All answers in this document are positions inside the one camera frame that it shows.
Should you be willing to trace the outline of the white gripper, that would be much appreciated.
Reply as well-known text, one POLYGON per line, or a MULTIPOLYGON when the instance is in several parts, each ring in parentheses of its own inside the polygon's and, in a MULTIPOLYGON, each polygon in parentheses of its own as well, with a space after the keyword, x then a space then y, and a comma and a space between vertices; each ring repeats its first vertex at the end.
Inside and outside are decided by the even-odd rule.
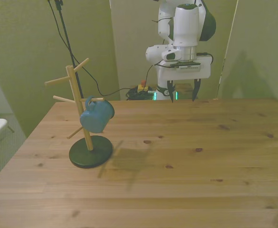
POLYGON ((192 91, 192 101, 194 101, 201 86, 201 79, 211 76, 211 64, 212 55, 197 56, 191 62, 161 61, 158 64, 158 78, 167 81, 167 89, 172 103, 175 91, 173 81, 194 79, 194 89, 192 91))

